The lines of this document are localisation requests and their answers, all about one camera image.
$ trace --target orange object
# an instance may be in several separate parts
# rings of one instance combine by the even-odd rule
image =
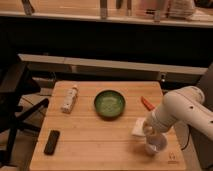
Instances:
[[[153,110],[155,107],[150,103],[148,102],[143,96],[141,96],[141,102],[144,104],[144,106],[149,110]]]

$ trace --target dark background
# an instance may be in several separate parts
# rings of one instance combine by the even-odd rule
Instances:
[[[0,22],[17,53],[196,67],[213,61],[213,28],[31,17]]]

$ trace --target remote control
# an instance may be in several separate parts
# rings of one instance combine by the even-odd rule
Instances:
[[[47,140],[47,144],[44,149],[45,154],[52,155],[54,153],[56,144],[58,142],[59,135],[60,135],[60,132],[58,130],[50,131],[50,134],[49,134],[49,137]]]

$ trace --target chair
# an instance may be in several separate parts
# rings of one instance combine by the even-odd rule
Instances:
[[[48,99],[44,99],[19,116],[15,112],[21,111],[18,106],[24,94],[40,91],[39,85],[32,79],[27,63],[22,62],[9,46],[6,32],[0,27],[0,133],[9,130],[6,149],[0,151],[0,163],[10,162],[13,145],[18,130],[40,131],[39,127],[30,125],[24,120],[41,106],[48,106]]]

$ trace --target wooden shelf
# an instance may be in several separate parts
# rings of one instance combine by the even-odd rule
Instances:
[[[162,18],[160,22],[154,22],[152,15],[138,15],[139,1],[132,0],[132,15],[127,16],[127,0],[124,0],[119,10],[116,9],[115,0],[108,0],[108,18],[101,20],[100,0],[84,0],[83,3],[79,0],[30,0],[36,11],[31,17],[181,27],[213,27],[213,9],[197,8],[196,13],[188,20]],[[0,15],[26,16],[21,0],[0,1]]]

